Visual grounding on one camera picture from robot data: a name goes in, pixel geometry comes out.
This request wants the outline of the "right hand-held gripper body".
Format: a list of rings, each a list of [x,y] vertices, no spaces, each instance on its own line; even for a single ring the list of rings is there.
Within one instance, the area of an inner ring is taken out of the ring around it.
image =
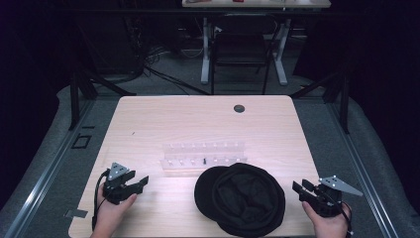
[[[335,217],[344,212],[342,208],[344,192],[357,196],[364,195],[337,176],[319,178],[319,184],[314,186],[313,191],[317,199],[314,210],[322,217]]]

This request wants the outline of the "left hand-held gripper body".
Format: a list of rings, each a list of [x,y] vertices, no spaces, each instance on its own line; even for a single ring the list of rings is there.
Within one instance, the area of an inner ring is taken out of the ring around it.
[[[103,195],[109,202],[119,204],[130,196],[126,181],[123,181],[123,175],[129,171],[130,169],[118,163],[112,164],[103,189]]]

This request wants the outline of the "person's right hand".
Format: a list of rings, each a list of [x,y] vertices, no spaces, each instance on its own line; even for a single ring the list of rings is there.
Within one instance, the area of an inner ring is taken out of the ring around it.
[[[346,238],[348,235],[348,223],[343,215],[322,217],[306,201],[302,202],[302,207],[313,224],[316,238]]]

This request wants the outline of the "person's left hand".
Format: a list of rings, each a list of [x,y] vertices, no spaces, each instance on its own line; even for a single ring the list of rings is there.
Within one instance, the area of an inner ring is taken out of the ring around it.
[[[116,205],[110,203],[102,194],[97,196],[101,202],[98,209],[95,228],[90,238],[111,238],[122,222],[125,213],[135,203],[137,195],[134,193],[122,203]]]

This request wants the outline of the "grey tape strip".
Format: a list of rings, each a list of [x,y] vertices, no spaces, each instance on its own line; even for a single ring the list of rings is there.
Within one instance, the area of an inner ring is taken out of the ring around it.
[[[86,215],[87,215],[86,210],[68,209],[63,216],[67,218],[74,218],[74,217],[85,218]]]

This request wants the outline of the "black beret hat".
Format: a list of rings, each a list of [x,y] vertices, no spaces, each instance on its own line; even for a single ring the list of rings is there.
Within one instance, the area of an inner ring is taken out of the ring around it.
[[[285,193],[267,171],[243,163],[203,172],[194,188],[198,210],[230,235],[260,238],[282,224]]]

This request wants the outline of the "clear acrylic rack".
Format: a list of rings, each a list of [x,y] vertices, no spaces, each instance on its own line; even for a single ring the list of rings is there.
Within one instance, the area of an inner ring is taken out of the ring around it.
[[[166,144],[163,154],[160,164],[164,171],[206,170],[248,160],[245,144],[241,142]],[[203,165],[203,159],[206,159],[206,165]]]

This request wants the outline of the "black metal stand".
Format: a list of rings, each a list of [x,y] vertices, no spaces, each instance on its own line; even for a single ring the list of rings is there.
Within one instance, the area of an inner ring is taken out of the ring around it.
[[[349,134],[348,114],[350,102],[350,79],[345,69],[338,69],[324,78],[303,86],[300,90],[290,94],[293,99],[300,98],[320,86],[326,86],[322,95],[325,103],[334,103],[340,98],[339,123],[346,134]]]
[[[93,83],[99,83],[120,96],[135,96],[135,93],[129,92],[114,83],[108,81],[98,73],[93,72],[84,66],[75,52],[76,47],[73,43],[68,42],[68,49],[73,51],[72,55],[68,55],[69,64],[72,67],[72,76],[70,79],[70,108],[71,108],[71,122],[69,130],[73,130],[80,121],[79,109],[79,93],[88,100],[95,100],[98,92]]]

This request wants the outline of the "black chair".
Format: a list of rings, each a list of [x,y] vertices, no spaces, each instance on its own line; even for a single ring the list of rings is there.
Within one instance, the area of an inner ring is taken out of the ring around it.
[[[212,22],[210,53],[211,93],[215,92],[217,66],[265,68],[262,94],[265,94],[274,41],[279,32],[270,14],[226,14]]]

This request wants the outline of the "metal floor rail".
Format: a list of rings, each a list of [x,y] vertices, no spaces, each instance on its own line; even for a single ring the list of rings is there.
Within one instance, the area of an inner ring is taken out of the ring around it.
[[[398,235],[388,212],[386,211],[384,204],[379,197],[377,190],[375,189],[368,171],[362,161],[362,157],[354,143],[352,135],[346,133],[343,129],[340,119],[339,111],[334,104],[326,103],[325,104],[329,114],[334,121],[334,124],[339,131],[340,137],[344,141],[348,153],[350,154],[350,161],[353,167],[353,170],[356,174],[358,182],[363,190],[367,204],[376,220],[376,223],[382,233],[384,238],[400,238]]]
[[[73,219],[97,156],[100,125],[96,103],[81,106],[81,118],[67,129],[69,106],[63,104],[17,190],[0,211],[0,238],[69,238]]]

